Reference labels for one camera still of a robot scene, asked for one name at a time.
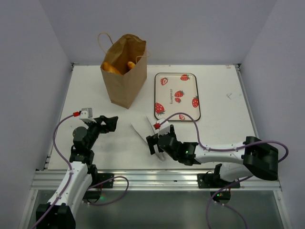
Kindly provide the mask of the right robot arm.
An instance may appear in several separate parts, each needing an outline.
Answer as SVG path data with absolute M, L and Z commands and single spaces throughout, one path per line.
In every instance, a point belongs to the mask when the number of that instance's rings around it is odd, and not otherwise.
M 278 149 L 256 137 L 232 144 L 229 149 L 214 149 L 199 142 L 180 142 L 174 126 L 169 125 L 158 133 L 147 136 L 146 141 L 153 155 L 165 152 L 174 161 L 186 166 L 216 162 L 212 181 L 224 187 L 236 179 L 254 176 L 262 180 L 278 179 Z

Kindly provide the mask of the orange fake bread loaf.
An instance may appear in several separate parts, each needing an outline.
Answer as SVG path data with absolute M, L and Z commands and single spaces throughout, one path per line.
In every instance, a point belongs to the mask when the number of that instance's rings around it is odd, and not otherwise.
M 128 69 L 131 70 L 131 69 L 133 69 L 135 67 L 135 63 L 129 61 L 129 62 L 127 62 L 127 66 L 128 66 Z

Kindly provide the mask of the metal tongs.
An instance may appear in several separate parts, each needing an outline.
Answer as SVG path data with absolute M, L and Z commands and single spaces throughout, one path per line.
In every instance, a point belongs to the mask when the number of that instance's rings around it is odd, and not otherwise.
M 138 117 L 136 121 L 131 121 L 131 125 L 145 143 L 147 143 L 146 137 L 156 133 L 153 128 L 153 120 L 148 116 Z

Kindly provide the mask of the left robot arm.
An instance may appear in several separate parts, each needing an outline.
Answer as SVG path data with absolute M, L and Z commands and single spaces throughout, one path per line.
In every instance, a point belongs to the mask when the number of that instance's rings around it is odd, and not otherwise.
M 74 229 L 76 214 L 82 198 L 89 187 L 99 182 L 96 165 L 93 164 L 92 147 L 100 134 L 107 134 L 116 129 L 118 117 L 107 118 L 103 115 L 92 118 L 76 112 L 86 126 L 74 129 L 73 145 L 66 174 L 59 187 L 46 204 L 40 204 L 36 209 L 34 229 Z

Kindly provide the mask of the brown paper bag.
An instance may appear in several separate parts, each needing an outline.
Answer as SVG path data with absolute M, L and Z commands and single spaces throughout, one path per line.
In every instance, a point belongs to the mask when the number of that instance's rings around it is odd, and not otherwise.
M 108 62 L 121 72 L 121 75 L 109 73 L 100 66 L 104 84 L 110 101 L 126 109 L 130 108 L 147 79 L 146 41 L 133 34 L 125 34 L 106 51 L 100 46 Z M 135 67 L 128 69 L 127 62 Z

